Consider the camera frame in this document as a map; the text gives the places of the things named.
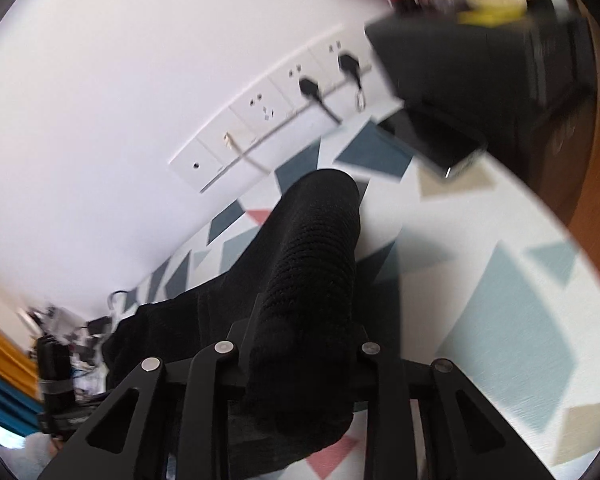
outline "wall plate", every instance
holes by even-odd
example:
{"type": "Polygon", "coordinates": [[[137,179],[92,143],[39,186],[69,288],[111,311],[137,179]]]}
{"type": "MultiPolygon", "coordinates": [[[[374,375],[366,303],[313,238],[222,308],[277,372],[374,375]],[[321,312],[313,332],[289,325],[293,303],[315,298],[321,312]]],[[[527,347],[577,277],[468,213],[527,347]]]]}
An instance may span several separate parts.
{"type": "Polygon", "coordinates": [[[224,165],[197,139],[191,139],[171,159],[171,169],[196,191],[200,191],[222,171],[224,165]]]}
{"type": "Polygon", "coordinates": [[[258,140],[240,117],[229,108],[222,110],[197,133],[196,139],[224,165],[231,164],[239,156],[238,151],[225,142],[227,133],[231,134],[241,152],[248,150],[258,140]]]}
{"type": "Polygon", "coordinates": [[[300,91],[299,82],[303,77],[317,82],[323,94],[333,88],[333,82],[308,50],[287,59],[269,74],[269,79],[296,110],[301,110],[311,101],[300,91]]]}
{"type": "Polygon", "coordinates": [[[249,88],[229,108],[258,137],[267,135],[295,113],[292,105],[267,77],[249,88]]]}
{"type": "Polygon", "coordinates": [[[345,75],[340,71],[338,56],[349,52],[358,58],[360,69],[371,67],[373,48],[366,38],[364,26],[343,28],[338,32],[314,43],[309,51],[317,59],[327,76],[339,84],[344,81],[345,75]]]}

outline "black metal frame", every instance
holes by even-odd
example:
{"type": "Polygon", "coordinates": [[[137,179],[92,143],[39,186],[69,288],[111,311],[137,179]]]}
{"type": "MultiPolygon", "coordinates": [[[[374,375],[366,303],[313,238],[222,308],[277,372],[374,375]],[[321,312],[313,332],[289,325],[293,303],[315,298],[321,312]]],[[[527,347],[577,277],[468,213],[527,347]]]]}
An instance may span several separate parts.
{"type": "MultiPolygon", "coordinates": [[[[177,480],[228,480],[227,403],[248,378],[259,303],[227,341],[192,359],[138,365],[66,443],[40,480],[164,478],[170,419],[184,397],[177,480]],[[128,399],[133,398],[131,409],[128,399]]],[[[429,480],[552,480],[538,457],[450,361],[431,366],[400,359],[353,326],[351,391],[368,402],[365,480],[416,480],[410,399],[420,406],[429,480]]]]}

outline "pink triangle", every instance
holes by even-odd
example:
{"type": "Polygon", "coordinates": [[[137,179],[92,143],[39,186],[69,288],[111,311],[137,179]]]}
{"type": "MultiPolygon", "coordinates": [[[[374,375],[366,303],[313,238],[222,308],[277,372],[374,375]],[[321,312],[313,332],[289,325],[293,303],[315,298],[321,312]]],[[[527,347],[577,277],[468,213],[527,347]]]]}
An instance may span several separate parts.
{"type": "Polygon", "coordinates": [[[345,435],[332,446],[312,454],[306,461],[320,480],[324,480],[342,463],[357,443],[357,440],[345,435]]]}
{"type": "Polygon", "coordinates": [[[259,225],[264,224],[264,221],[269,218],[270,209],[251,209],[247,211],[247,215],[253,218],[259,225]]]}

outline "smartphone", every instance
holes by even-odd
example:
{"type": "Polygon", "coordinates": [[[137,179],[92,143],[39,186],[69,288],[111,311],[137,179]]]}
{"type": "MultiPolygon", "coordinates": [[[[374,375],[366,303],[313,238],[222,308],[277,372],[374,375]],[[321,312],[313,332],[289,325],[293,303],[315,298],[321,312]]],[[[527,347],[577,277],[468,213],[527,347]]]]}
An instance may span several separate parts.
{"type": "Polygon", "coordinates": [[[442,178],[458,176],[487,148],[480,132],[431,107],[403,108],[379,126],[420,155],[442,178]]]}

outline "orange curtain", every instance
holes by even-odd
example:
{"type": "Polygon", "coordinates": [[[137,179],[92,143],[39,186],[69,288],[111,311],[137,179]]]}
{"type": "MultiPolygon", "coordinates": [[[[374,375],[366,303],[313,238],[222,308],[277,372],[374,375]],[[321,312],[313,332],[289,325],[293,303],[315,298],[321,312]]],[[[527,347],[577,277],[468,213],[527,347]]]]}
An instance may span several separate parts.
{"type": "Polygon", "coordinates": [[[0,333],[0,377],[29,397],[38,398],[38,368],[0,333]]]}

